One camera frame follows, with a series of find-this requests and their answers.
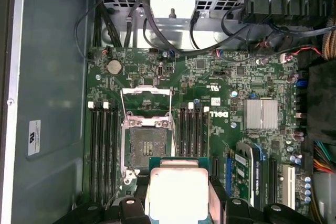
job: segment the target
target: white pcie slot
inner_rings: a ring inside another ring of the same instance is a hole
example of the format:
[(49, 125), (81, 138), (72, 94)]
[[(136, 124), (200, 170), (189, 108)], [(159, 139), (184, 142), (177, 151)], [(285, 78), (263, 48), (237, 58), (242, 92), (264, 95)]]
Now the white pcie slot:
[(283, 165), (282, 203), (295, 210), (295, 168)]

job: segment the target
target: screw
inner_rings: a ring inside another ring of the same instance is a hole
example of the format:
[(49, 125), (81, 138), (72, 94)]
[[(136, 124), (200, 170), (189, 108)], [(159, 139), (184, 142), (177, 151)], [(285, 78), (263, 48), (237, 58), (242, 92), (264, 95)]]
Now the screw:
[(233, 199), (232, 203), (235, 205), (240, 205), (242, 202), (239, 199)]
[(167, 121), (162, 122), (162, 127), (165, 127), (165, 128), (166, 128), (166, 127), (168, 127), (168, 125), (169, 125), (169, 124), (168, 124)]
[(231, 128), (233, 128), (233, 129), (234, 129), (235, 127), (237, 127), (237, 123), (235, 123), (235, 122), (232, 122), (232, 123), (231, 123)]
[(7, 105), (12, 106), (14, 104), (14, 99), (10, 98), (7, 100)]
[(130, 120), (129, 124), (130, 124), (130, 126), (135, 126), (135, 120)]
[(277, 211), (277, 212), (280, 212), (281, 211), (281, 208), (279, 206), (271, 206), (271, 209), (274, 210), (274, 211)]

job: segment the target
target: label sticker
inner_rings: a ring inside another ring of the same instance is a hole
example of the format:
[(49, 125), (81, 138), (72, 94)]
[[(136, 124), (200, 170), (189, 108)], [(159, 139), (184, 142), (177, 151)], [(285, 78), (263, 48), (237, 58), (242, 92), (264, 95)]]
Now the label sticker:
[(237, 173), (238, 173), (241, 177), (245, 178), (245, 174), (244, 174), (244, 172), (243, 172), (241, 169), (237, 168)]
[(40, 152), (41, 120), (29, 122), (28, 156)]
[(211, 106), (220, 106), (221, 98), (220, 97), (211, 97)]
[(239, 155), (235, 155), (235, 158), (236, 158), (236, 161), (238, 161), (238, 162), (240, 162), (242, 165), (244, 165), (244, 166), (246, 166), (246, 160), (243, 158), (243, 157), (241, 157), (241, 156), (239, 156)]

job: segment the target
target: silver heatsink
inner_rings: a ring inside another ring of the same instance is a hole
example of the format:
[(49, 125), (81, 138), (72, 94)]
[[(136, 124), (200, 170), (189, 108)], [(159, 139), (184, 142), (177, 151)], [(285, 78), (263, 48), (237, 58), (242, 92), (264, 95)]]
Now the silver heatsink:
[(275, 130), (278, 128), (277, 100), (245, 100), (245, 129)]

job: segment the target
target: motherboard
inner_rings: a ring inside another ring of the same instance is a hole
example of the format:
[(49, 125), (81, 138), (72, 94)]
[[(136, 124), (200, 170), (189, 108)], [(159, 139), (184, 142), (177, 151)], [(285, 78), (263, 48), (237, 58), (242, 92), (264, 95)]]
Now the motherboard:
[(87, 75), (86, 201), (133, 195), (151, 157), (209, 157), (209, 173), (231, 197), (258, 209), (279, 202), (308, 213), (296, 59), (136, 48), (92, 48), (91, 55), (97, 61)]

